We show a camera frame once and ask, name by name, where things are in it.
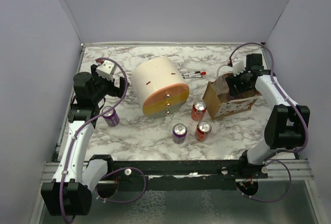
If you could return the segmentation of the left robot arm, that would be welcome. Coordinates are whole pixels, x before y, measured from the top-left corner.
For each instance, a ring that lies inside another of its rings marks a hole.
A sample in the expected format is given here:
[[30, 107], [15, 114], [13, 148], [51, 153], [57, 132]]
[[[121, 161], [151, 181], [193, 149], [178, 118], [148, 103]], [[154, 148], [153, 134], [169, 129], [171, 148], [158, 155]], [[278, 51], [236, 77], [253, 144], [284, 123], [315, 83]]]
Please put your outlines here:
[[50, 182], [43, 183], [41, 195], [52, 216], [85, 216], [92, 204], [92, 192], [100, 179], [114, 175], [110, 155], [97, 156], [83, 167], [87, 145], [95, 130], [97, 119], [103, 114], [99, 103], [105, 96], [123, 100], [127, 88], [127, 76], [114, 85], [115, 70], [123, 71], [119, 63], [99, 58], [91, 65], [90, 72], [79, 72], [73, 77], [75, 103], [68, 112], [69, 131], [59, 166]]

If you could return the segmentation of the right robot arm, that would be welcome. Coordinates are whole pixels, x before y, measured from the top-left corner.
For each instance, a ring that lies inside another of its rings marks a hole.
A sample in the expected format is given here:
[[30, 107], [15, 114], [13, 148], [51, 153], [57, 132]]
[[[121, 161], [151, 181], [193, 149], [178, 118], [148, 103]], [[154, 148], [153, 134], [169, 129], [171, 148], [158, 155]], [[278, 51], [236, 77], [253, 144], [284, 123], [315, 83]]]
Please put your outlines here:
[[250, 90], [258, 91], [272, 112], [264, 129], [264, 141], [244, 151], [237, 171], [249, 178], [260, 171], [264, 163], [278, 153], [297, 153], [308, 143], [310, 110], [295, 102], [280, 86], [272, 69], [265, 69], [261, 54], [249, 54], [228, 64], [233, 72], [226, 77], [229, 98], [236, 99]]

